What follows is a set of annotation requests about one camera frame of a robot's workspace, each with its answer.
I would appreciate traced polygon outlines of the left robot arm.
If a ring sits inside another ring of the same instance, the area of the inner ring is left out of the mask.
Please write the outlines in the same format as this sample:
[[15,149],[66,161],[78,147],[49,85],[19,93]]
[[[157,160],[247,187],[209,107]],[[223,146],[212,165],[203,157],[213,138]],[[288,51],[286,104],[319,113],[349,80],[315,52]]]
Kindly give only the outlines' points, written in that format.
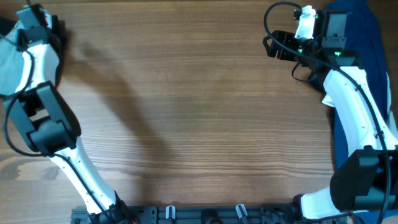
[[18,154],[47,157],[59,166],[84,200],[88,223],[136,223],[135,214],[90,161],[80,124],[56,89],[62,53],[58,17],[31,3],[17,16],[23,27],[11,45],[24,63],[18,86],[4,99],[6,142]]

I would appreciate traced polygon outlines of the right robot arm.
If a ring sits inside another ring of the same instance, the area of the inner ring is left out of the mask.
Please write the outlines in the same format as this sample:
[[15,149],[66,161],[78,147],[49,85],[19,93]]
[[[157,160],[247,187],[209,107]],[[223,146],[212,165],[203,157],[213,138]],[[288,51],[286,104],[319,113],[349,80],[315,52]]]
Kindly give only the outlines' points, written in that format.
[[295,197],[291,219],[319,222],[364,212],[383,217],[397,209],[397,138],[377,108],[359,54],[346,49],[344,11],[294,7],[295,32],[268,31],[270,57],[311,70],[323,87],[324,104],[340,118],[348,158],[328,187]]

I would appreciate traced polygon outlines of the light blue denim shorts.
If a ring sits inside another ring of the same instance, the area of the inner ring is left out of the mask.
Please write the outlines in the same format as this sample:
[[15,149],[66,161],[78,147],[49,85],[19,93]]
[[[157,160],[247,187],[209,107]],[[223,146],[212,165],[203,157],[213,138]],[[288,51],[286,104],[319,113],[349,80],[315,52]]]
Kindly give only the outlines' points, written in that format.
[[23,77],[24,58],[17,46],[23,28],[20,21],[1,18],[1,98],[20,91],[27,81]]

